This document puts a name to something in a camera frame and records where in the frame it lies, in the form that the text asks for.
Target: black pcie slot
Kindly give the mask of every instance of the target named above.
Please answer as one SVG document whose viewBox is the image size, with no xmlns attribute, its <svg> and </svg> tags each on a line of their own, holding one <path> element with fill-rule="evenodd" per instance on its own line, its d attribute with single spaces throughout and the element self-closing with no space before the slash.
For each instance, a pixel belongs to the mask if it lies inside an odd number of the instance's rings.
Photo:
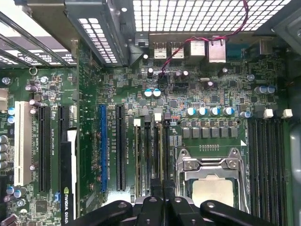
<svg viewBox="0 0 301 226">
<path fill-rule="evenodd" d="M 154 126 L 154 171 L 155 178 L 159 178 L 159 165 L 160 165 L 160 154 L 159 154 L 159 128 L 158 125 Z"/>
<path fill-rule="evenodd" d="M 287 212 L 286 212 L 286 181 L 285 181 L 285 150 L 284 150 L 284 134 L 283 134 L 283 121 L 275 120 L 276 126 L 276 158 L 277 158 L 277 190 L 278 196 L 278 212 L 279 220 L 278 225 L 284 226 L 287 223 Z"/>
<path fill-rule="evenodd" d="M 170 179 L 169 166 L 170 166 L 170 157 L 169 157 L 169 121 L 165 121 L 164 123 L 164 155 L 163 155 L 163 169 L 164 169 L 164 180 Z"/>
<path fill-rule="evenodd" d="M 51 110 L 48 106 L 38 108 L 39 121 L 39 191 L 51 188 Z"/>
<path fill-rule="evenodd" d="M 69 128 L 69 107 L 58 107 L 58 168 L 61 168 L 61 141 L 63 132 Z M 59 188 L 61 188 L 61 171 L 58 171 Z"/>
<path fill-rule="evenodd" d="M 146 175 L 147 175 L 147 193 L 150 194 L 151 189 L 151 123 L 145 122 L 145 153 L 146 153 Z"/>
<path fill-rule="evenodd" d="M 124 105 L 116 105 L 117 190 L 126 189 L 126 122 Z"/>
<path fill-rule="evenodd" d="M 250 195 L 251 195 L 251 212 L 254 216 L 260 216 L 260 200 L 258 190 L 258 152 L 257 152 L 257 133 L 255 121 L 249 120 L 249 161 L 250 161 Z"/>
</svg>

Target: chip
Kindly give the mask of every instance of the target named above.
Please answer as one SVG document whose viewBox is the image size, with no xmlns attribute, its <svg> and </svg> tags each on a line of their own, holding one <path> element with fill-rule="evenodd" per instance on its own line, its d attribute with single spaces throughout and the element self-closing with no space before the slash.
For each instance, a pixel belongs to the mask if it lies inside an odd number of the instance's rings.
<svg viewBox="0 0 301 226">
<path fill-rule="evenodd" d="M 140 99 L 140 100 L 139 100 L 139 104 L 140 104 L 141 106 L 145 106 L 145 105 L 146 105 L 146 100 L 145 100 L 145 99 Z"/>
<path fill-rule="evenodd" d="M 177 100 L 171 100 L 169 102 L 170 107 L 177 107 L 178 106 L 178 101 Z"/>
<path fill-rule="evenodd" d="M 218 102 L 218 96 L 211 96 L 211 102 Z"/>
<path fill-rule="evenodd" d="M 158 105 L 158 106 L 163 106 L 163 105 L 164 105 L 163 99 L 158 99 L 158 100 L 157 100 L 157 105 Z"/>
<path fill-rule="evenodd" d="M 230 81 L 230 87 L 236 87 L 236 81 L 234 80 Z"/>
<path fill-rule="evenodd" d="M 47 201 L 46 200 L 36 201 L 36 212 L 37 213 L 47 213 Z"/>
<path fill-rule="evenodd" d="M 183 139 L 190 138 L 190 129 L 189 128 L 182 129 L 182 138 Z"/>
<path fill-rule="evenodd" d="M 258 101 L 258 98 L 257 97 L 251 97 L 251 102 L 252 103 L 256 103 Z"/>
</svg>

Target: pcie slot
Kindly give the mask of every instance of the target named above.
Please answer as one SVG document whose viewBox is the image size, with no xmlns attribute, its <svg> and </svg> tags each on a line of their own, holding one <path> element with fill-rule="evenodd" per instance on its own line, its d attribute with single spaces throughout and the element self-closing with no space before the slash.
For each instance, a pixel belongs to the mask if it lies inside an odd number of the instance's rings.
<svg viewBox="0 0 301 226">
<path fill-rule="evenodd" d="M 169 173 L 169 162 L 170 162 L 170 157 L 169 157 L 169 126 L 170 122 L 168 120 L 165 120 L 164 122 L 164 141 L 163 141 L 163 171 L 164 171 L 164 180 L 169 180 L 170 179 L 170 173 Z"/>
<path fill-rule="evenodd" d="M 48 106 L 40 106 L 39 121 L 39 191 L 51 188 L 51 111 Z"/>
<path fill-rule="evenodd" d="M 155 178 L 159 178 L 160 173 L 160 151 L 159 151 L 159 127 L 157 124 L 154 125 L 154 175 Z"/>
<path fill-rule="evenodd" d="M 249 132 L 249 161 L 250 161 L 250 196 L 251 196 L 251 213 L 254 216 L 259 217 L 260 215 L 260 200 L 258 190 L 258 152 L 257 148 L 257 133 L 255 121 L 249 120 L 248 122 Z"/>
<path fill-rule="evenodd" d="M 126 125 L 123 104 L 116 105 L 116 169 L 117 190 L 126 189 Z"/>
<path fill-rule="evenodd" d="M 259 188 L 260 188 L 260 217 L 269 221 L 269 181 L 267 176 L 267 148 L 266 148 L 266 128 L 265 121 L 257 121 L 257 152 L 258 156 L 258 176 L 259 176 Z"/>
<path fill-rule="evenodd" d="M 69 128 L 69 107 L 59 106 L 58 107 L 58 168 L 61 168 L 61 142 L 63 132 Z M 61 178 L 61 171 L 58 171 L 58 178 Z"/>
<path fill-rule="evenodd" d="M 29 166 L 32 163 L 31 106 L 25 101 L 15 101 L 14 186 L 24 186 L 32 181 Z"/>
<path fill-rule="evenodd" d="M 102 192 L 105 192 L 108 187 L 108 169 L 107 169 L 107 150 L 108 150 L 108 135 L 107 135 L 107 109 L 106 105 L 100 105 L 98 112 L 100 113 L 100 165 L 102 167 Z"/>
<path fill-rule="evenodd" d="M 135 126 L 135 194 L 136 198 L 141 196 L 142 176 L 141 176 L 141 128 Z"/>
<path fill-rule="evenodd" d="M 151 189 L 151 123 L 145 122 L 144 123 L 144 133 L 145 133 L 145 153 L 146 153 L 146 175 L 147 175 L 147 191 L 148 194 L 150 193 Z"/>
</svg>

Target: red wire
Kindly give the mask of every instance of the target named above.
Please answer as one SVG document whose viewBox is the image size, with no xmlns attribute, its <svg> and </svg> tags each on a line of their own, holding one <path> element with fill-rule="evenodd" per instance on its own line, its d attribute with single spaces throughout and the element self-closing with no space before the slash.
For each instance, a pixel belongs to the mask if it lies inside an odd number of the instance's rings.
<svg viewBox="0 0 301 226">
<path fill-rule="evenodd" d="M 176 55 L 185 45 L 185 43 L 187 42 L 190 42 L 190 41 L 193 41 L 193 40 L 202 40 L 202 41 L 218 41 L 218 40 L 223 40 L 223 39 L 226 39 L 227 37 L 229 36 L 232 36 L 232 35 L 235 35 L 235 34 L 238 34 L 242 29 L 243 27 L 245 26 L 245 24 L 247 23 L 248 21 L 248 13 L 249 13 L 249 6 L 248 6 L 248 3 L 246 2 L 246 0 L 242 0 L 243 4 L 244 4 L 244 8 L 245 8 L 245 11 L 246 11 L 246 16 L 244 18 L 244 21 L 243 23 L 240 25 L 239 28 L 237 28 L 233 33 L 230 33 L 230 34 L 226 34 L 224 36 L 218 36 L 218 37 L 215 37 L 215 38 L 204 38 L 204 37 L 191 37 L 190 39 L 187 39 L 185 40 L 185 42 L 175 51 L 172 53 L 172 55 L 165 61 L 165 63 L 163 64 L 161 70 L 162 72 L 164 73 L 165 71 L 165 68 L 166 66 L 168 65 L 168 63 L 173 59 L 173 56 Z"/>
</svg>

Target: white connector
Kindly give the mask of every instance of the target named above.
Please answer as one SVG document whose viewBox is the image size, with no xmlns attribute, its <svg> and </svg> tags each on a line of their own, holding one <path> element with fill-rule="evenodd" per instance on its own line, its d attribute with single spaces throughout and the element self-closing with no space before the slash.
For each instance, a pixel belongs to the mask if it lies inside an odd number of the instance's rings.
<svg viewBox="0 0 301 226">
<path fill-rule="evenodd" d="M 14 186 L 24 186 L 32 181 L 32 115 L 25 101 L 15 101 L 15 157 Z"/>
</svg>

